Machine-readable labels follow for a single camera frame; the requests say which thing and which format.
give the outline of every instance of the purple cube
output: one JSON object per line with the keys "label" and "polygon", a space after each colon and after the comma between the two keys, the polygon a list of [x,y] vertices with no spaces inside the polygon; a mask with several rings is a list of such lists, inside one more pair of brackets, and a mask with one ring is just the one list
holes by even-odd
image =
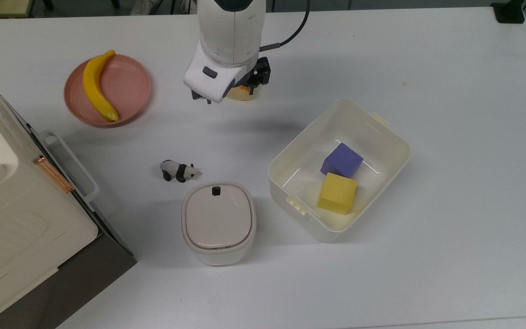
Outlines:
{"label": "purple cube", "polygon": [[361,166],[362,162],[363,157],[359,156],[357,152],[351,150],[344,143],[340,143],[340,145],[328,155],[326,160],[324,160],[320,171],[324,175],[332,173],[350,178]]}

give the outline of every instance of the container lid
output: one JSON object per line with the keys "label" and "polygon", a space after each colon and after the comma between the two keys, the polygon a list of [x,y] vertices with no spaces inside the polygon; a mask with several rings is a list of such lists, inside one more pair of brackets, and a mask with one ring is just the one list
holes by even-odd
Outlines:
{"label": "container lid", "polygon": [[229,248],[252,229],[250,196],[234,183],[209,184],[186,197],[182,219],[190,242],[200,248]]}

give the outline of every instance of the pink plate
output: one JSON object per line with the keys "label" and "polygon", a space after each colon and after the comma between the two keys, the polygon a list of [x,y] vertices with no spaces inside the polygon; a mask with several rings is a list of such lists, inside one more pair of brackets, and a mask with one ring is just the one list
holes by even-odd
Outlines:
{"label": "pink plate", "polygon": [[70,74],[64,86],[64,102],[70,112],[89,125],[115,126],[132,120],[143,109],[152,90],[146,69],[128,56],[116,54],[110,58],[100,74],[100,91],[113,105],[119,121],[107,121],[92,106],[82,87],[82,73],[88,60]]}

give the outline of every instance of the banana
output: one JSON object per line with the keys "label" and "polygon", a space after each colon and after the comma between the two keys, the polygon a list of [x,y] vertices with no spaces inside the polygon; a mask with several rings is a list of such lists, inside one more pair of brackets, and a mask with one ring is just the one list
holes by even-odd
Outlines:
{"label": "banana", "polygon": [[119,114],[115,111],[115,108],[109,103],[109,101],[103,96],[100,91],[99,78],[100,73],[105,66],[107,60],[115,55],[115,50],[109,50],[103,55],[91,58],[82,75],[82,86],[86,92],[86,96],[90,102],[94,105],[97,111],[105,117],[108,121],[118,121]]}

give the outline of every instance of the black cable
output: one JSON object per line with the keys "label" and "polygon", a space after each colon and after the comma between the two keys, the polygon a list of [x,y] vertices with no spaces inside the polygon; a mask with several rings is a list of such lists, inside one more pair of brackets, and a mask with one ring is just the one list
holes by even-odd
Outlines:
{"label": "black cable", "polygon": [[301,29],[303,29],[305,23],[307,22],[307,17],[309,15],[310,15],[310,0],[305,0],[305,15],[303,17],[303,21],[301,21],[300,27],[298,27],[298,29],[284,42],[272,43],[272,44],[268,44],[267,46],[261,46],[261,48],[259,48],[259,52],[265,52],[267,50],[277,49],[281,46],[285,46],[286,44],[288,44],[291,40],[293,40],[300,33]]}

